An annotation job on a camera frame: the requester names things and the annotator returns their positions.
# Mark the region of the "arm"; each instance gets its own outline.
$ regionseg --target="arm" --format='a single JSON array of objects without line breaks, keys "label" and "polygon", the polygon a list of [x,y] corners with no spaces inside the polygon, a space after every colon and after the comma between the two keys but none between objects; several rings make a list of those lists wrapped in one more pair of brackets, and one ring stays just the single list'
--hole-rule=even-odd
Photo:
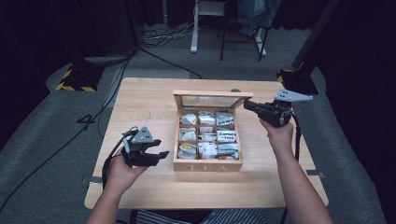
[{"label": "arm", "polygon": [[87,223],[115,223],[122,194],[132,186],[136,179],[148,167],[130,168],[120,156],[120,150],[112,159],[107,176],[107,183],[102,195],[99,197]]},{"label": "arm", "polygon": [[270,144],[276,156],[283,195],[292,222],[332,223],[326,206],[294,158],[291,149],[292,124],[275,128],[262,119],[260,119],[260,123],[268,131]]}]

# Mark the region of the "desk leg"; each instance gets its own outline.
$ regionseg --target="desk leg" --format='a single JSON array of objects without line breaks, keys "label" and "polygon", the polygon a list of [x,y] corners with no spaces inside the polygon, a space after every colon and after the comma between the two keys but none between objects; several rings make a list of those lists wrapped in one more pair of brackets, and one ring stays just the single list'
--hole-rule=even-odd
[{"label": "desk leg", "polygon": [[[262,43],[259,43],[259,42],[262,42],[261,34],[262,34],[262,28],[260,28],[260,30],[257,32],[256,36],[254,37],[257,42],[257,49],[258,49],[259,53],[260,53],[260,50],[262,49]],[[262,56],[264,57],[265,55],[267,55],[267,52],[265,51],[265,48],[264,48],[262,50]]]},{"label": "desk leg", "polygon": [[197,53],[198,51],[198,14],[199,14],[199,0],[195,0],[195,9],[194,9],[194,29],[192,31],[192,40],[191,40],[191,53]]}]

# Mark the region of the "person's left hand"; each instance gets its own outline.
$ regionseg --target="person's left hand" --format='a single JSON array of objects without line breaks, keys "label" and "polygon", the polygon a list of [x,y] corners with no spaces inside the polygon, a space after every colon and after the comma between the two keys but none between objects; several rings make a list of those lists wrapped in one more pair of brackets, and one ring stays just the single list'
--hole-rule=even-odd
[{"label": "person's left hand", "polygon": [[116,157],[111,160],[107,173],[107,182],[105,189],[110,189],[119,194],[124,193],[136,179],[143,174],[149,167],[139,166],[135,168],[129,167],[125,163],[125,159],[120,154],[121,148],[116,153]]}]

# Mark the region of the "gray carpet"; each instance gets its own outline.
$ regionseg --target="gray carpet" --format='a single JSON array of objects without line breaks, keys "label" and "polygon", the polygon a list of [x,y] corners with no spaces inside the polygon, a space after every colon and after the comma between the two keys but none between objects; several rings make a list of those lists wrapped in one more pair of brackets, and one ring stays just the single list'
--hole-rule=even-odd
[{"label": "gray carpet", "polygon": [[[200,32],[198,53],[190,54],[191,37],[171,41],[160,48],[147,49],[168,61],[184,66],[209,79],[271,80],[276,71],[291,68],[291,63],[309,35],[309,30],[271,30],[267,56],[258,62],[253,45],[227,45],[219,61],[217,30]],[[82,127],[78,119],[95,115],[102,107],[120,65],[107,67],[97,92],[56,91],[69,64],[49,77],[50,95],[29,115],[0,152],[0,203],[8,194],[71,139]],[[143,51],[138,51],[127,66],[126,77],[198,78]],[[325,82],[319,70],[312,74],[320,95],[312,102],[294,104],[303,134],[314,162],[325,177],[329,210],[335,223],[386,223],[375,186],[365,173],[347,142],[325,95]],[[0,223],[84,223],[90,210],[84,206],[91,176],[111,115],[108,107],[87,131],[53,157],[21,186],[0,214]],[[283,209],[266,209],[269,223],[278,223]],[[122,210],[119,219],[128,220]]]}]

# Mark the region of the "striped clothing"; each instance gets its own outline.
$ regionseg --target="striped clothing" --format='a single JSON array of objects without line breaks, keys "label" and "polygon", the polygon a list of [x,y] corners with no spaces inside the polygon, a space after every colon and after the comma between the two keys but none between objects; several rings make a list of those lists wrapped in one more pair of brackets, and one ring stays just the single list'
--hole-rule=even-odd
[{"label": "striped clothing", "polygon": [[[149,211],[139,210],[137,224],[190,224],[173,220]],[[216,209],[213,210],[201,224],[265,224],[265,214],[262,209]]]}]

